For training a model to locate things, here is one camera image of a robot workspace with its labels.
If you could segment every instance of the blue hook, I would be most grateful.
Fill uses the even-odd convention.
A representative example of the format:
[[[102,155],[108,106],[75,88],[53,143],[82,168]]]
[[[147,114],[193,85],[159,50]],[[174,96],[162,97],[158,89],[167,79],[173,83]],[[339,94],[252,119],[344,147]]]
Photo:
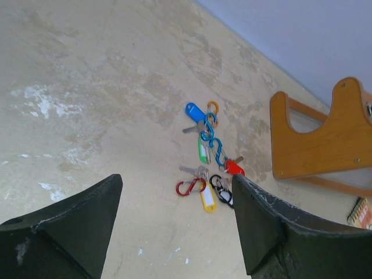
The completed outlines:
[[[223,167],[224,166],[224,163],[221,163],[221,160],[220,160],[220,157],[221,155],[223,155],[223,159],[226,161],[228,158],[225,154],[223,154],[223,150],[222,150],[222,142],[220,141],[219,138],[214,138],[212,140],[209,141],[209,146],[210,148],[212,148],[213,150],[213,147],[214,147],[214,144],[213,144],[213,141],[217,141],[218,144],[219,144],[219,148],[217,149],[217,154],[216,155],[216,162],[217,164],[220,166],[220,167]]]
[[[205,115],[203,121],[204,121],[205,125],[207,126],[208,131],[210,131],[210,136],[208,137],[208,136],[205,134],[206,131],[203,130],[202,133],[200,134],[200,137],[201,137],[201,139],[204,140],[204,141],[211,141],[211,140],[214,138],[214,130],[213,130],[213,127],[212,127],[212,125],[211,125],[211,124],[209,123],[209,121],[208,121],[208,117],[209,117],[210,115],[211,115],[211,116],[213,117],[213,119],[214,119],[213,122],[216,122],[216,121],[217,121],[217,116],[216,116],[214,113],[209,112],[209,113],[207,113],[207,114]]]

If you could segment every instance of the wooden frame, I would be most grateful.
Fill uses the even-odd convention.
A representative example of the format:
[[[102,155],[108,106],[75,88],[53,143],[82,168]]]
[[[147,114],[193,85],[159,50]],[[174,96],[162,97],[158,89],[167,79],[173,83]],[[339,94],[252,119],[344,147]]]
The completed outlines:
[[[372,196],[372,189],[337,183],[318,174],[372,166],[372,123],[366,105],[372,96],[362,84],[348,77],[333,90],[327,116],[284,92],[270,100],[273,174],[277,179],[295,178],[358,196]],[[299,133],[291,125],[289,109],[323,122],[318,129]]]

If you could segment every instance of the beige floor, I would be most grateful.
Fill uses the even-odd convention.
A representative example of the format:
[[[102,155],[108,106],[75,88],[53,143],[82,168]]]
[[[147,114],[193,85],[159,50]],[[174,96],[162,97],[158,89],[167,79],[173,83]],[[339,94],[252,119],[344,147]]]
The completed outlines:
[[[124,189],[102,278],[246,278],[233,210],[176,195],[197,167],[189,101],[220,104],[227,155],[311,213],[346,222],[355,198],[271,174],[269,99],[327,110],[191,0],[0,5],[0,222],[120,173]],[[217,172],[216,164],[210,173]]]

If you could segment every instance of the gray wall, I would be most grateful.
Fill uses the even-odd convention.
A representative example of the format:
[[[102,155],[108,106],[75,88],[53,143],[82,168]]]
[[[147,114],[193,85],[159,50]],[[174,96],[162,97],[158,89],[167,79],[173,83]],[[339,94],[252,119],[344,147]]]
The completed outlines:
[[[371,91],[372,1],[196,1],[326,104],[347,76]]]

